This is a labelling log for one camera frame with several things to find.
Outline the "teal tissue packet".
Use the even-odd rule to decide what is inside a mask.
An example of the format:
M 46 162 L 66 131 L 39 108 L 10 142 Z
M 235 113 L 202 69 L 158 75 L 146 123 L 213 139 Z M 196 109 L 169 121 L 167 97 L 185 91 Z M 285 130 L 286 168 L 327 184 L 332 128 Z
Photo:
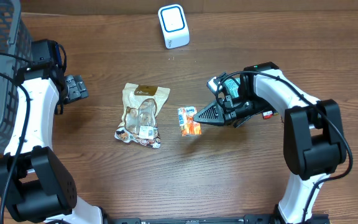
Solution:
M 239 85 L 240 85 L 240 78 L 233 78 L 233 77 L 228 78 L 224 82 L 224 84 L 226 86 L 227 92 L 230 94 L 230 96 L 232 98 L 239 97 L 238 89 L 239 89 Z

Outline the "orange snack packet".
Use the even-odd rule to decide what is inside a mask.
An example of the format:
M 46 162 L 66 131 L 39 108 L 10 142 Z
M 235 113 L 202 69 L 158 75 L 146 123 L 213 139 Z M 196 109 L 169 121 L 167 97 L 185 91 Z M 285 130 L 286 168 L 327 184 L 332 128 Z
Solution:
M 178 109 L 178 120 L 182 136 L 201 135 L 201 125 L 193 119 L 196 113 L 197 109 L 194 106 L 185 106 Z

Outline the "red candy stick packet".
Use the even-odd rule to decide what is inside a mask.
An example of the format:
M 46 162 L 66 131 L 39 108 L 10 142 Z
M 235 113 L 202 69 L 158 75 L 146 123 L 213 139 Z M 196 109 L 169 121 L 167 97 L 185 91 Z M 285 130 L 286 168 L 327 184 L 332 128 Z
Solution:
M 270 119 L 272 116 L 274 115 L 274 112 L 272 110 L 270 111 L 264 111 L 262 113 L 262 118 L 263 119 Z

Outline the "beige snack bag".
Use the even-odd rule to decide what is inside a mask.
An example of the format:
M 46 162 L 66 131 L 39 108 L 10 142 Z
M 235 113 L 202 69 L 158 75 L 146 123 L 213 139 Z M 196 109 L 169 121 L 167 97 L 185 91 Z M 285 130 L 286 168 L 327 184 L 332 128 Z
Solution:
M 126 83 L 122 91 L 122 120 L 114 137 L 124 143 L 158 149 L 161 145 L 156 117 L 170 94 L 169 88 Z

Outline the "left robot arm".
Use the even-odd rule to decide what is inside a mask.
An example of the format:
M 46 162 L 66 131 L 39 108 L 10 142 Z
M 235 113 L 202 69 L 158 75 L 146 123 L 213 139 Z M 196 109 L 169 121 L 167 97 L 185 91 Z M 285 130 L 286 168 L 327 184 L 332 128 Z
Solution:
M 0 222 L 108 223 L 103 209 L 77 194 L 75 181 L 52 149 L 53 117 L 87 98 L 81 76 L 65 75 L 67 55 L 54 40 L 32 43 L 32 60 L 12 78 L 19 104 L 14 130 L 0 158 Z

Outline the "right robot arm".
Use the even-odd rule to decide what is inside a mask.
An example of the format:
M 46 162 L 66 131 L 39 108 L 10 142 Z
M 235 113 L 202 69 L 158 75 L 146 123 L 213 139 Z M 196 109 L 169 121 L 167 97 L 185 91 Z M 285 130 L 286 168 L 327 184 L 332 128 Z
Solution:
M 340 179 L 338 165 L 353 163 L 344 138 L 341 112 L 334 100 L 319 100 L 289 81 L 273 62 L 222 73 L 206 86 L 215 100 L 193 119 L 213 126 L 238 127 L 261 114 L 279 114 L 284 123 L 283 155 L 290 177 L 271 214 L 245 215 L 244 223 L 329 223 L 314 215 L 313 204 L 324 183 Z

